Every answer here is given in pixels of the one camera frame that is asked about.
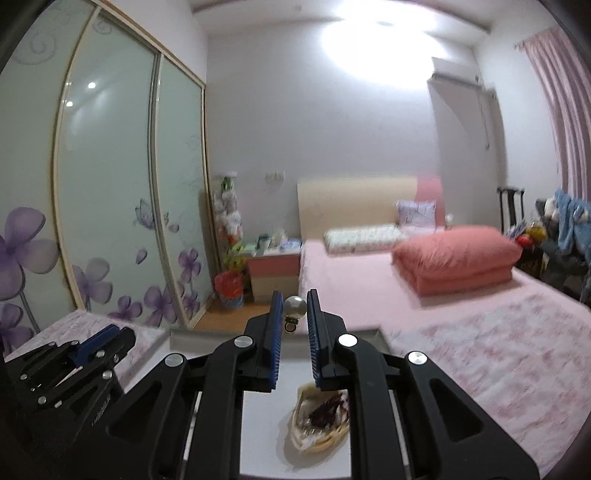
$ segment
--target wooden floor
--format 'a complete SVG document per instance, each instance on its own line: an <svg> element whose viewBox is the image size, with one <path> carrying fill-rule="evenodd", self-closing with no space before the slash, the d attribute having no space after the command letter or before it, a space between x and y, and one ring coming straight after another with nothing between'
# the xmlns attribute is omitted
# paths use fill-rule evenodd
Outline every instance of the wooden floor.
<svg viewBox="0 0 591 480"><path fill-rule="evenodd" d="M210 307L193 330L201 332L236 332L242 333L248 319L263 313L269 313L269 305L245 303L238 310L225 310L218 302Z"/></svg>

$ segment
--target headboard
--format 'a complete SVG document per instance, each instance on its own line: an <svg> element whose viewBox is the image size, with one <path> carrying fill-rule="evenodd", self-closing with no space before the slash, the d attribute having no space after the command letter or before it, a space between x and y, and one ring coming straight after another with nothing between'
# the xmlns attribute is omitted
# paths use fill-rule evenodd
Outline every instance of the headboard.
<svg viewBox="0 0 591 480"><path fill-rule="evenodd" d="M331 228L396 223L397 200L437 201L437 224L444 224L443 190L437 178L304 180L298 183L297 197L303 240L320 239Z"/></svg>

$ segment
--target pink folded comforter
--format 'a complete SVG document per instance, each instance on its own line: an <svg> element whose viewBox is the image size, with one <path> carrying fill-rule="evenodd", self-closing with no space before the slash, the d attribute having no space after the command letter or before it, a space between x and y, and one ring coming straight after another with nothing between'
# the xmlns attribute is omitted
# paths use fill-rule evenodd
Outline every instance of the pink folded comforter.
<svg viewBox="0 0 591 480"><path fill-rule="evenodd" d="M412 238L392 250L400 274L419 295L504 283L520 256L521 247L488 226Z"/></svg>

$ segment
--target white patterned pillow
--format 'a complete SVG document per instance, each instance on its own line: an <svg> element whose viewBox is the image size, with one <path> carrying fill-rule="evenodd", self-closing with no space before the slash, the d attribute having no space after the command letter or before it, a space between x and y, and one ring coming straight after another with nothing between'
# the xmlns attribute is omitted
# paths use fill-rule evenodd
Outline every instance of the white patterned pillow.
<svg viewBox="0 0 591 480"><path fill-rule="evenodd" d="M435 205L435 202L397 201L398 224L435 228Z"/></svg>
<svg viewBox="0 0 591 480"><path fill-rule="evenodd" d="M377 252L390 250L394 245L407 240L397 225L371 225L357 228L328 230L324 243L330 254Z"/></svg>

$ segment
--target air conditioner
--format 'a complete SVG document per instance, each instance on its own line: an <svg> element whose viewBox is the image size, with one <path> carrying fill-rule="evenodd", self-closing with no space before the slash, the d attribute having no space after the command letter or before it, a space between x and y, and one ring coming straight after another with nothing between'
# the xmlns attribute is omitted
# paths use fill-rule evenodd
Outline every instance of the air conditioner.
<svg viewBox="0 0 591 480"><path fill-rule="evenodd" d="M478 67L436 57L433 57L431 80L445 80L475 89L484 89L485 87Z"/></svg>

